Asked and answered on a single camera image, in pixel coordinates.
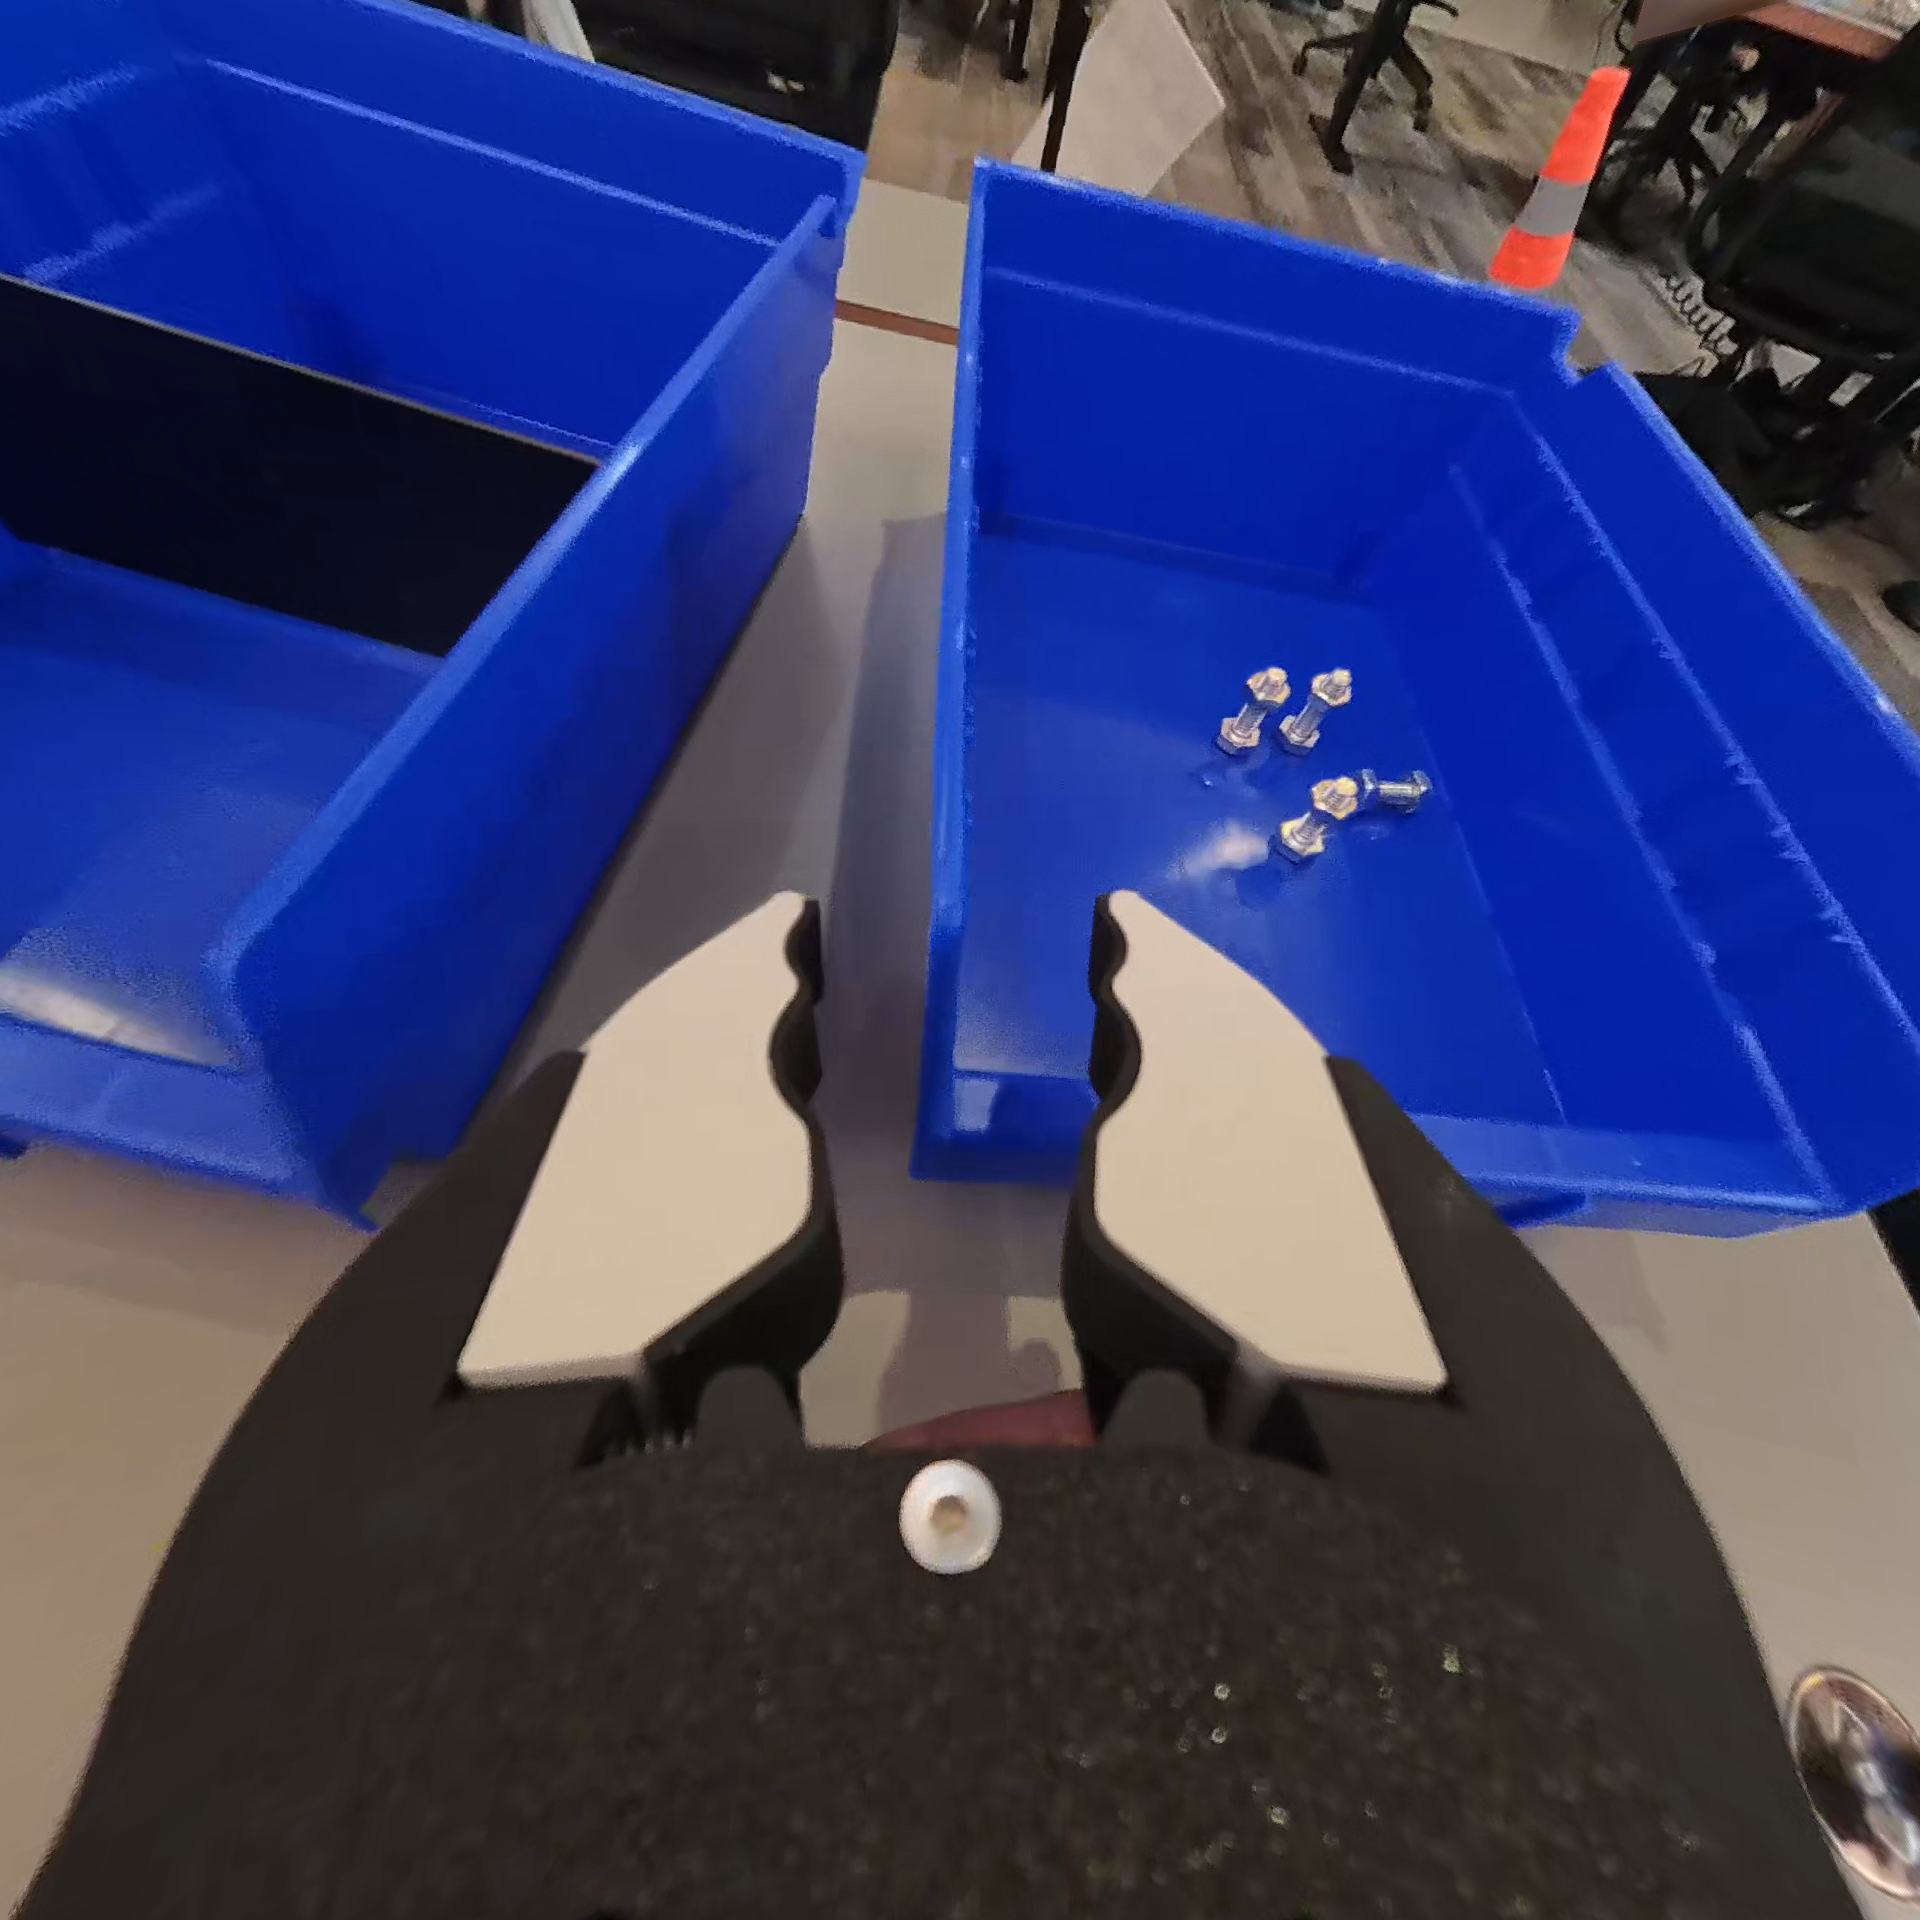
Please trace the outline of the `person's right hand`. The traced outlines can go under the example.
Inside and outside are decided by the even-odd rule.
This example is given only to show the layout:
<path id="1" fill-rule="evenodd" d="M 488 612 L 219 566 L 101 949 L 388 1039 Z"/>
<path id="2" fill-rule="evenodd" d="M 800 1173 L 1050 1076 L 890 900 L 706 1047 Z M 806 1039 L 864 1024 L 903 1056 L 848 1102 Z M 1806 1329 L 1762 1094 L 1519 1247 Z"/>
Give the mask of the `person's right hand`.
<path id="1" fill-rule="evenodd" d="M 1094 1428 L 1082 1391 L 962 1407 L 876 1436 L 868 1452 L 972 1456 L 991 1449 L 1088 1449 Z"/>

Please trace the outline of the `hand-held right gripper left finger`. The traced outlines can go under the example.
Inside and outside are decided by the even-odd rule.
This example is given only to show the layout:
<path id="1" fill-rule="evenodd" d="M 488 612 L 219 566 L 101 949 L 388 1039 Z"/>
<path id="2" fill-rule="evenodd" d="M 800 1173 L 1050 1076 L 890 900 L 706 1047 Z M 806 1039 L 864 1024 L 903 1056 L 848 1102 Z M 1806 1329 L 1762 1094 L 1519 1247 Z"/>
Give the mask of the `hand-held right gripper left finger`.
<path id="1" fill-rule="evenodd" d="M 800 1375 L 845 1290 L 813 898 L 771 893 L 668 967 L 580 1064 L 456 1359 L 461 1386 L 627 1384 L 655 1431 L 711 1382 Z"/>

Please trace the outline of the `white panel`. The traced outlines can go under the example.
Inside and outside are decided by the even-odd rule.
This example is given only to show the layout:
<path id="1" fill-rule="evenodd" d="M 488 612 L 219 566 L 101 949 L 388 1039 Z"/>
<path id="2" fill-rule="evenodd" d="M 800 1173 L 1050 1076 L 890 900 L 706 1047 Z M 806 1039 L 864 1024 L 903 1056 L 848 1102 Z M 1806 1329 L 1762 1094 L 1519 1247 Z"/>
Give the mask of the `white panel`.
<path id="1" fill-rule="evenodd" d="M 1168 2 L 1104 4 L 1072 81 L 1055 96 L 1062 128 L 1040 166 L 1060 177 L 1150 196 L 1226 113 L 1226 100 Z"/>

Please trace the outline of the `orange striped traffic cone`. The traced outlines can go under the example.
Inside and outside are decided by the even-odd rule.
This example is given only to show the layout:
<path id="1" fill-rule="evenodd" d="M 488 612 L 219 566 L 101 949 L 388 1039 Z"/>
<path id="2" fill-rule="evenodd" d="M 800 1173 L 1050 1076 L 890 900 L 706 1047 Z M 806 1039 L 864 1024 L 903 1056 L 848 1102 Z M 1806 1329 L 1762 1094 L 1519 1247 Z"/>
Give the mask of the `orange striped traffic cone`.
<path id="1" fill-rule="evenodd" d="M 1523 294 L 1539 294 L 1557 284 L 1567 265 L 1576 218 L 1607 151 L 1627 79 L 1630 73 L 1620 64 L 1594 69 L 1518 218 L 1491 260 L 1491 284 Z"/>

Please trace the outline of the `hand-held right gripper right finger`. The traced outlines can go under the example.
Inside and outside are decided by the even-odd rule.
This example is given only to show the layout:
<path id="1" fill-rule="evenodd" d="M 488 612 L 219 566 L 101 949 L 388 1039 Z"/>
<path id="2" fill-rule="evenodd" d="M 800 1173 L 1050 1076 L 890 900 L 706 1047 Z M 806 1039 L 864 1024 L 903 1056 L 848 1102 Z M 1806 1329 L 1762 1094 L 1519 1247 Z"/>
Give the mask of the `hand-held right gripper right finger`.
<path id="1" fill-rule="evenodd" d="M 1334 1057 L 1254 973 L 1139 892 L 1094 900 L 1062 1308 L 1094 1416 L 1188 1382 L 1222 1441 L 1300 1386 L 1450 1386 Z"/>

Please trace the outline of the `blue divided storage bin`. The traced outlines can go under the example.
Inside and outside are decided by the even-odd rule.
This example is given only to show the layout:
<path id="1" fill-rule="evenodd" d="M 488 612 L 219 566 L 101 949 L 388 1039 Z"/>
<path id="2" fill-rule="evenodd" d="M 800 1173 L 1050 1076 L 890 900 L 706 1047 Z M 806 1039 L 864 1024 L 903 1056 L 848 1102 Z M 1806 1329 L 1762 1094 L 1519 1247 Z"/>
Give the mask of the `blue divided storage bin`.
<path id="1" fill-rule="evenodd" d="M 5 1156 L 445 1156 L 805 510 L 864 158 L 421 4 L 5 4 Z"/>

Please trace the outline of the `round metal disc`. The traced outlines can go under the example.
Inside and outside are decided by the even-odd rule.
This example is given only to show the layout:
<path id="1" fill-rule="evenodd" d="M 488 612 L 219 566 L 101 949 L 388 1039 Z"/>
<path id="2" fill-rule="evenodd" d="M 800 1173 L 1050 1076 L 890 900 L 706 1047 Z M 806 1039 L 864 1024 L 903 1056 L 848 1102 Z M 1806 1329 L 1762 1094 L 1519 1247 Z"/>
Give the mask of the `round metal disc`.
<path id="1" fill-rule="evenodd" d="M 1918 1901 L 1918 1737 L 1860 1676 L 1814 1666 L 1788 1694 L 1782 1728 L 1835 1858 L 1894 1901 Z"/>

